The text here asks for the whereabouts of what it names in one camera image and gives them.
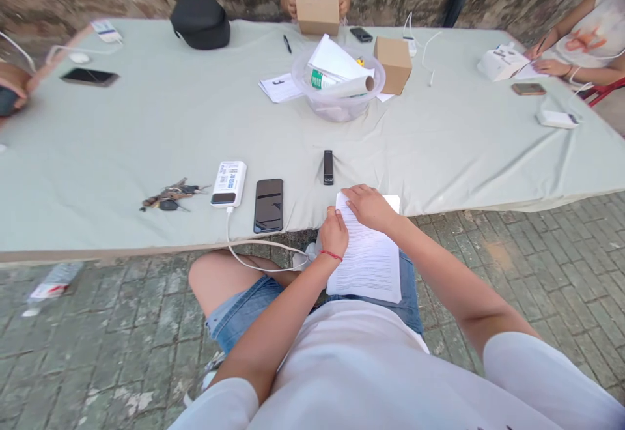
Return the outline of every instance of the red string bracelet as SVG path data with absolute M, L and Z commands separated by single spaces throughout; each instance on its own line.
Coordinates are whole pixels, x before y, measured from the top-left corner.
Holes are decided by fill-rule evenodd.
M 337 256 L 336 254 L 331 253 L 330 251 L 322 250 L 322 251 L 319 251 L 319 254 L 328 254 L 330 257 L 334 257 L 335 259 L 338 259 L 341 262 L 343 262 L 343 258 L 341 256 Z

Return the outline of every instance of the white t-shirt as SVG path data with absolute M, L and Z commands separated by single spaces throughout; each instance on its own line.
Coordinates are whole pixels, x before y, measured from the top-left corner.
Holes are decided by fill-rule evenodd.
M 594 10 L 542 58 L 588 68 L 610 65 L 625 49 L 625 0 L 596 0 Z
M 505 332 L 484 350 L 488 380 L 429 355 L 393 312 L 330 302 L 305 321 L 259 408 L 244 379 L 205 391 L 170 430 L 622 430 L 625 407 L 563 354 Z

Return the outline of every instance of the gray brick ground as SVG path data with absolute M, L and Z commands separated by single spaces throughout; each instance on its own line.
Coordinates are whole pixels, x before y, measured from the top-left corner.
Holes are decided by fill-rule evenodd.
M 625 403 L 625 193 L 544 212 L 466 210 L 414 219 L 591 379 Z M 303 247 L 313 231 L 275 236 Z M 284 251 L 242 246 L 288 265 Z M 38 317 L 25 297 L 48 266 L 0 266 L 0 429 L 167 428 L 212 358 L 186 280 L 204 251 L 89 262 Z M 417 275 L 436 356 L 483 374 L 453 317 Z

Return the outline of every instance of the table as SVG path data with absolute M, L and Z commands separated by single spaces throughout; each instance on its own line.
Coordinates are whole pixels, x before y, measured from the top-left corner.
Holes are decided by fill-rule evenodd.
M 414 58 L 401 96 L 371 102 L 366 116 L 336 124 L 304 98 L 272 104 L 259 79 L 288 72 L 314 38 L 290 24 L 232 22 L 230 45 L 198 51 L 167 20 L 113 20 L 124 47 L 92 55 L 88 67 L 116 72 L 110 88 L 59 80 L 65 59 L 28 109 L 0 131 L 0 261 L 67 259 L 180 251 L 225 241 L 225 210 L 197 195 L 191 212 L 139 212 L 141 201 L 188 177 L 211 184 L 220 161 L 248 165 L 233 238 L 253 236 L 255 184 L 285 182 L 285 228 L 319 227 L 341 187 L 365 182 L 397 194 L 408 216 L 450 210 L 557 207 L 625 189 L 625 141 L 582 101 L 575 130 L 537 124 L 539 96 L 517 96 L 510 82 L 476 71 L 481 55 L 508 42 L 502 31 L 445 29 L 426 64 Z M 400 38 L 401 28 L 367 28 Z M 423 43 L 435 29 L 416 30 Z M 342 28 L 339 44 L 371 52 Z M 95 34 L 81 46 L 107 47 Z M 572 93 L 541 79 L 550 96 Z M 322 184 L 324 150 L 335 155 L 335 185 Z

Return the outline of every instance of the computer mouse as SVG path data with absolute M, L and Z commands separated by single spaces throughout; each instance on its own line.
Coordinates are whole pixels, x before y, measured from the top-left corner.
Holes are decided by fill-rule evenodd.
M 86 53 L 83 52 L 72 52 L 70 54 L 70 60 L 77 64 L 89 63 L 91 59 Z

